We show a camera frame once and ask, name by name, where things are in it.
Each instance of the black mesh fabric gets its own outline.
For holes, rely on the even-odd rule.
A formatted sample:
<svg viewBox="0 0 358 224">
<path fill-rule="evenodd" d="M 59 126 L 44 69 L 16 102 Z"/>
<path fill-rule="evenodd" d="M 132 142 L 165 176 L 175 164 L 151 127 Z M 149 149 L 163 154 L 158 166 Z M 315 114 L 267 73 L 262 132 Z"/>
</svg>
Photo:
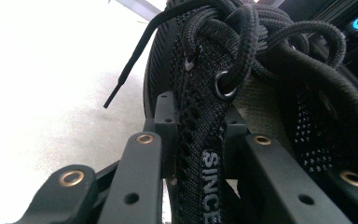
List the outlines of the black mesh fabric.
<svg viewBox="0 0 358 224">
<path fill-rule="evenodd" d="M 309 122 L 316 125 L 316 131 L 323 134 L 330 152 L 337 157 L 336 160 L 333 157 L 334 162 L 339 161 L 345 165 L 350 161 L 351 167 L 358 168 L 358 91 L 330 66 L 324 66 L 293 49 L 282 47 L 276 50 L 274 55 L 275 57 L 282 56 L 274 70 L 282 75 L 290 74 L 293 80 L 293 84 L 288 85 L 286 89 L 302 91 L 300 98 L 281 105 L 281 108 L 286 110 L 286 114 L 291 115 L 287 116 L 288 119 L 284 121 L 289 135 L 296 134 L 297 128 L 303 127 L 303 125 L 299 127 L 297 125 L 301 111 L 289 111 L 294 105 L 301 104 L 302 109 L 309 111 Z M 283 99 L 298 95 L 295 92 L 283 95 L 284 90 L 279 92 Z M 321 144 L 320 138 L 314 138 L 311 142 L 313 145 L 308 145 L 310 152 L 318 149 L 319 146 L 315 144 Z"/>
<path fill-rule="evenodd" d="M 310 110 L 310 99 L 305 91 L 296 92 L 296 121 L 292 144 L 298 163 L 310 174 L 326 171 L 333 167 L 331 147 L 315 122 Z"/>
<path fill-rule="evenodd" d="M 181 223 L 200 223 L 204 216 L 203 197 L 201 194 L 205 187 L 202 177 L 202 153 L 207 150 L 219 156 L 218 183 L 214 188 L 221 189 L 222 181 L 222 144 L 225 112 L 229 106 L 217 100 L 212 93 L 211 83 L 217 71 L 226 70 L 232 63 L 224 46 L 213 41 L 208 35 L 200 36 L 203 51 L 200 55 L 200 63 L 190 72 L 184 67 L 184 57 L 175 61 L 172 66 L 174 74 L 174 92 L 179 102 L 180 117 L 180 159 L 178 161 L 179 184 L 179 216 Z M 183 55 L 183 49 L 177 48 L 176 53 Z"/>
</svg>

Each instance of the white floor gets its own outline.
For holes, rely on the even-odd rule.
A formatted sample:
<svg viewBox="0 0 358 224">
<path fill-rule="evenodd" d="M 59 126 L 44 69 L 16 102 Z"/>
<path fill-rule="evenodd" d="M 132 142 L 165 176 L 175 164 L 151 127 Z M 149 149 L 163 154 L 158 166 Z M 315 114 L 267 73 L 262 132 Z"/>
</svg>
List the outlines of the white floor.
<svg viewBox="0 0 358 224">
<path fill-rule="evenodd" d="M 99 171 L 142 130 L 150 45 L 103 103 L 145 27 L 116 1 L 0 0 L 0 223 L 18 220 L 54 171 Z"/>
</svg>

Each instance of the screw hole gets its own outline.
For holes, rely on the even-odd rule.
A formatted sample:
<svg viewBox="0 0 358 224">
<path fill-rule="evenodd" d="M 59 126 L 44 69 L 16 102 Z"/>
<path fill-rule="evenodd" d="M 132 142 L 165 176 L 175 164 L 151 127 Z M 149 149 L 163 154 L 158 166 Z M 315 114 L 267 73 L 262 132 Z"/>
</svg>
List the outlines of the screw hole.
<svg viewBox="0 0 358 224">
<path fill-rule="evenodd" d="M 143 136 L 140 138 L 141 141 L 143 142 L 146 142 L 146 141 L 149 141 L 150 140 L 150 137 L 149 136 Z"/>
<path fill-rule="evenodd" d="M 124 197 L 124 203 L 126 204 L 134 204 L 139 201 L 139 195 L 137 193 L 130 193 Z"/>
<path fill-rule="evenodd" d="M 256 136 L 255 142 L 259 145 L 264 145 L 264 146 L 271 144 L 271 140 L 269 140 L 267 137 L 264 136 Z"/>
<path fill-rule="evenodd" d="M 73 183 L 76 182 L 80 177 L 79 173 L 73 173 L 71 175 L 66 176 L 63 181 L 65 181 L 66 183 Z"/>
<path fill-rule="evenodd" d="M 304 203 L 304 204 L 307 204 L 307 205 L 313 205 L 315 204 L 315 201 L 308 195 L 305 195 L 305 194 L 300 194 L 298 195 L 298 199 Z"/>
<path fill-rule="evenodd" d="M 352 181 L 354 181 L 354 182 L 358 182 L 358 176 L 357 175 L 348 174 L 347 178 L 352 180 Z"/>
</svg>

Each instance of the metal eyelet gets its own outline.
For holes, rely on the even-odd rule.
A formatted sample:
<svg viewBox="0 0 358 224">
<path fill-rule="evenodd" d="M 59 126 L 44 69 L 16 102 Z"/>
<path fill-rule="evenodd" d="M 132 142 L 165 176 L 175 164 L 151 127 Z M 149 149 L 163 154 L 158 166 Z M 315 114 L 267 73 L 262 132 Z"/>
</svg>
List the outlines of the metal eyelet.
<svg viewBox="0 0 358 224">
<path fill-rule="evenodd" d="M 272 143 L 269 138 L 261 135 L 256 136 L 254 140 L 258 145 L 262 145 L 262 146 L 268 146 Z"/>
<path fill-rule="evenodd" d="M 66 177 L 68 177 L 70 175 L 76 175 L 76 177 L 73 180 L 67 180 Z M 78 171 L 78 170 L 68 171 L 68 172 L 64 173 L 63 175 L 61 175 L 60 184 L 63 187 L 69 188 L 69 187 L 77 185 L 83 179 L 84 179 L 84 173 L 82 171 Z"/>
<path fill-rule="evenodd" d="M 345 170 L 341 171 L 339 176 L 348 184 L 358 187 L 358 174 L 355 172 Z"/>
<path fill-rule="evenodd" d="M 136 138 L 136 141 L 140 144 L 149 144 L 149 143 L 153 142 L 153 135 L 150 135 L 150 134 L 139 135 Z"/>
<path fill-rule="evenodd" d="M 213 94 L 214 96 L 221 100 L 221 101 L 224 101 L 224 102 L 228 102 L 228 101 L 231 101 L 235 98 L 235 95 L 237 94 L 238 92 L 238 87 L 236 87 L 234 90 L 232 90 L 231 92 L 229 93 L 222 93 L 220 90 L 219 90 L 219 80 L 221 77 L 225 76 L 226 74 L 228 73 L 228 71 L 223 71 L 223 72 L 219 72 L 216 74 L 216 76 L 214 77 L 214 82 L 213 82 Z"/>
</svg>

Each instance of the round hole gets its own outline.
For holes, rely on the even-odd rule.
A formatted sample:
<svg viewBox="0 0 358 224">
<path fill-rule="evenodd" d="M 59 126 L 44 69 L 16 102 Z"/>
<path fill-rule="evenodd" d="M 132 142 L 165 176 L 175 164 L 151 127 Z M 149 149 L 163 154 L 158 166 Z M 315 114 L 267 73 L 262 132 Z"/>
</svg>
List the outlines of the round hole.
<svg viewBox="0 0 358 224">
<path fill-rule="evenodd" d="M 264 145 L 264 146 L 271 144 L 271 140 L 269 140 L 267 137 L 264 136 L 256 136 L 255 142 L 259 145 Z"/>
<path fill-rule="evenodd" d="M 153 142 L 153 136 L 150 134 L 143 134 L 136 138 L 136 141 L 140 144 L 149 144 Z"/>
<path fill-rule="evenodd" d="M 72 182 L 77 181 L 79 177 L 80 177 L 80 174 L 75 173 L 75 174 L 67 175 L 63 180 L 67 183 L 72 183 Z"/>
<path fill-rule="evenodd" d="M 139 195 L 137 193 L 130 193 L 124 197 L 124 203 L 134 204 L 139 201 Z"/>
<path fill-rule="evenodd" d="M 305 194 L 300 194 L 298 195 L 298 199 L 304 203 L 304 204 L 307 204 L 307 205 L 313 205 L 315 204 L 315 201 L 308 195 L 305 195 Z"/>
<path fill-rule="evenodd" d="M 342 171 L 339 176 L 350 185 L 358 187 L 358 174 L 351 171 Z"/>
</svg>

